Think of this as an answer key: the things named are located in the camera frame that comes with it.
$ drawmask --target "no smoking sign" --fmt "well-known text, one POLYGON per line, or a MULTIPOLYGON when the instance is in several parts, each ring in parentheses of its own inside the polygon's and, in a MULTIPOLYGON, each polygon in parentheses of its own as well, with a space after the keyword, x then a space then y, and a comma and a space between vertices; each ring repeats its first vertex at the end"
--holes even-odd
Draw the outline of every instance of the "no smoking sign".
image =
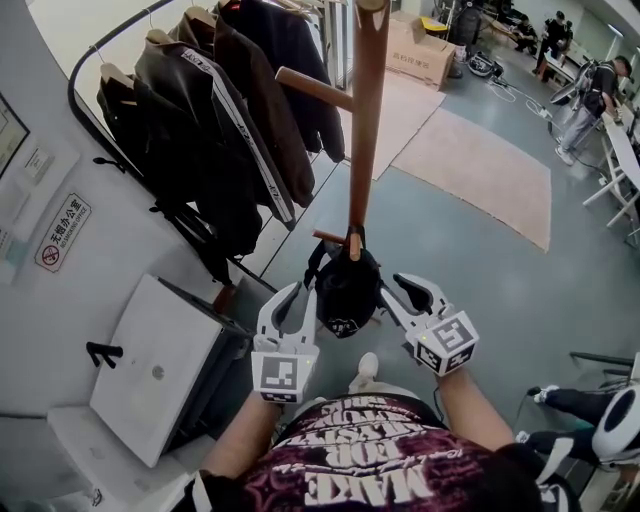
POLYGON ((36 252, 36 264, 49 272, 62 266, 71 245, 91 215, 91 206, 78 194, 69 194, 53 218, 36 252))
POLYGON ((58 249, 55 245, 47 245, 42 250, 42 262, 47 266, 52 266, 58 263, 60 259, 60 249, 58 249))

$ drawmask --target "coat rack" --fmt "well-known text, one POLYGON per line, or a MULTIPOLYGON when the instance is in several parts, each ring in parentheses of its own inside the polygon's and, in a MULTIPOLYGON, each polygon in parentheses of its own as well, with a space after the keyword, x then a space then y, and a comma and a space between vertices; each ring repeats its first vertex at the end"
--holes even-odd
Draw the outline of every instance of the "coat rack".
POLYGON ((349 247, 353 261, 360 259, 371 190, 373 159, 378 138, 384 85, 390 0, 355 0, 353 97, 306 75, 282 67, 276 80, 351 112, 351 184, 349 192, 349 239, 322 231, 314 236, 349 247))

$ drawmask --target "pink rug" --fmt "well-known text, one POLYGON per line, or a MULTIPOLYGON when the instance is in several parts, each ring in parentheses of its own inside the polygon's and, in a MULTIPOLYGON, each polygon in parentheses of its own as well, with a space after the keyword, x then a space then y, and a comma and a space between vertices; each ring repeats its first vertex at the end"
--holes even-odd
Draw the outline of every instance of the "pink rug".
POLYGON ((549 250, 550 171, 494 133, 440 108, 392 165, 549 250))
MULTIPOLYGON (((444 93, 433 91, 409 78, 390 71, 385 73, 380 128, 373 163, 374 180, 389 167, 444 98, 444 93)), ((351 113, 340 110, 340 116, 345 153, 351 158, 351 113)))

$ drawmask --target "shoe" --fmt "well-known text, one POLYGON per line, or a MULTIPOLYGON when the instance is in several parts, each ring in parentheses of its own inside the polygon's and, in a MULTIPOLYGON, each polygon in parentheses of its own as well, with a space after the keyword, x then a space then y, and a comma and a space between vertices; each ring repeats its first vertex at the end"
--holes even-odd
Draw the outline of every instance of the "shoe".
POLYGON ((573 158, 571 158, 571 155, 567 151, 562 149, 562 146, 558 146, 556 148, 556 155, 558 155, 565 164, 567 165, 574 164, 573 158))
POLYGON ((375 379, 378 375, 378 356, 373 352, 367 352, 358 363, 358 375, 375 379))
POLYGON ((547 401, 547 394, 549 391, 555 391, 556 389, 560 389, 558 386, 551 384, 546 388, 534 387, 527 391, 527 396, 532 396, 533 401, 537 404, 543 404, 547 401))
POLYGON ((524 430, 518 432, 516 436, 516 443, 525 444, 529 440, 530 434, 527 434, 524 430))

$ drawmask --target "hanger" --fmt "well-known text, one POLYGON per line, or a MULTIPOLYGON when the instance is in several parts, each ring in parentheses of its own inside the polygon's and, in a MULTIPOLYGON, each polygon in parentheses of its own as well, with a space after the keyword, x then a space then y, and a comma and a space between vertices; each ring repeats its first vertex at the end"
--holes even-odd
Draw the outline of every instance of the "hanger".
POLYGON ((133 89, 133 80, 120 71, 115 64, 105 62, 100 66, 100 74, 105 83, 113 79, 116 82, 120 82, 122 85, 127 86, 129 89, 133 89))
POLYGON ((211 28, 216 28, 217 19, 214 15, 209 13, 205 8, 193 5, 189 7, 185 12, 185 15, 190 20, 198 20, 211 28))
MULTIPOLYGON (((121 83, 125 87, 133 90, 133 80, 131 80, 131 78, 125 75, 122 71, 120 71, 115 64, 111 64, 110 62, 105 62, 97 47, 96 47, 96 52, 98 53, 98 56, 102 61, 102 66, 100 66, 100 75, 102 76, 102 80, 104 80, 104 83, 107 84, 109 83, 109 80, 113 79, 116 82, 121 83)), ((121 100, 120 103, 122 103, 123 105, 132 105, 132 106, 138 105, 135 101, 127 101, 127 100, 121 100)))
POLYGON ((151 30, 147 32, 147 39, 155 44, 175 43, 175 41, 171 39, 166 32, 153 27, 153 23, 151 23, 151 11, 149 9, 145 9, 145 11, 149 13, 149 26, 151 27, 151 30))
POLYGON ((271 0, 271 1, 278 4, 287 12, 290 12, 291 14, 295 14, 296 16, 299 16, 300 18, 304 19, 305 21, 308 21, 309 23, 313 23, 313 20, 311 19, 311 16, 309 16, 308 12, 306 12, 306 9, 302 5, 294 2, 293 0, 271 0))

